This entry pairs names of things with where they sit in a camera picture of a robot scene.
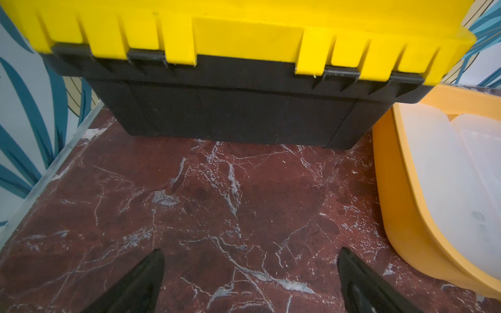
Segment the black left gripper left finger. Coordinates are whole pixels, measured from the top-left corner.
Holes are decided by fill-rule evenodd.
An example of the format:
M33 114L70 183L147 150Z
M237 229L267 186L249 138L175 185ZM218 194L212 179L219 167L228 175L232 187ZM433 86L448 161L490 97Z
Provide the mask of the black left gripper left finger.
M154 312L164 276L164 254L155 249L84 312Z

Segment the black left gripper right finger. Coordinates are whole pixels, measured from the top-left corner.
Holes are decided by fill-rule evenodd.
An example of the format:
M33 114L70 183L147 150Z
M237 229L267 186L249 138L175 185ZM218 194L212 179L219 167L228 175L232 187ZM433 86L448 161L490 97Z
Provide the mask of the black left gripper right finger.
M347 312L421 312L349 248L337 259Z

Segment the yellow plastic tray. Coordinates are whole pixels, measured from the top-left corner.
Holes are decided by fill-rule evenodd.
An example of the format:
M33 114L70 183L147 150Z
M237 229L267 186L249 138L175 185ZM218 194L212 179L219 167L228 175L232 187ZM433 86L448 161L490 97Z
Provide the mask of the yellow plastic tray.
M500 298L496 279L470 263L442 235L426 206L397 103L373 128L374 161L384 229L396 252L413 268L482 296ZM449 120L472 114L500 121L500 98L437 86L419 103Z

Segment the clear pencil case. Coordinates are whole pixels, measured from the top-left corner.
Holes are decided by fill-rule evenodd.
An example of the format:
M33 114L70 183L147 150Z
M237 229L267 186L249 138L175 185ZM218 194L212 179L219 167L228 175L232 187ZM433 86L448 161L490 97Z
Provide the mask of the clear pencil case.
M463 257L499 279L500 207L492 204L452 120L425 104L399 108L434 223Z
M492 204L500 207L500 121L462 114L451 121Z

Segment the yellow black toolbox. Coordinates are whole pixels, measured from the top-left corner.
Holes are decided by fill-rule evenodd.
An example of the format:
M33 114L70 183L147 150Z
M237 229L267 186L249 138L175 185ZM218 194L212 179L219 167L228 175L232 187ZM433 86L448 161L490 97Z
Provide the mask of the yellow black toolbox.
M476 42L471 1L2 1L133 136L353 147Z

